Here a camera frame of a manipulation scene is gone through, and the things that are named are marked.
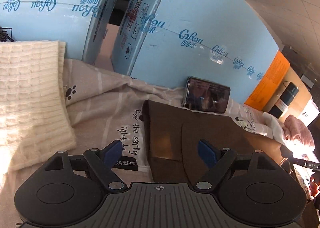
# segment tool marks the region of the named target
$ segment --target white ceiling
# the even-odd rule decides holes
[[[320,0],[246,0],[284,44],[320,72]]]

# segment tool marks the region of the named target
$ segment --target paw print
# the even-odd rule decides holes
[[[77,86],[73,86],[72,88],[70,87],[67,91],[66,91],[66,98],[68,100],[70,100],[72,98],[72,95],[71,94],[75,94],[77,91],[76,91],[76,87]]]

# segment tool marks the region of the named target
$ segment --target brown fabric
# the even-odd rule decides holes
[[[145,102],[142,113],[156,183],[189,180],[194,184],[208,170],[197,153],[198,141],[203,138],[219,149],[229,147],[239,154],[259,149],[278,164],[284,160],[280,143],[245,131],[227,116],[192,112],[153,101]]]

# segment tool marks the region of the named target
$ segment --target black thermos bottle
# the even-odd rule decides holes
[[[299,89],[297,88],[297,86],[295,86],[293,82],[289,82],[288,87],[284,90],[269,113],[279,119],[281,115],[287,111],[288,106],[293,101],[298,92]]]

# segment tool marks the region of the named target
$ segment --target smartphone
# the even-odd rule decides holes
[[[228,86],[189,77],[182,106],[191,110],[225,113],[230,91]]]

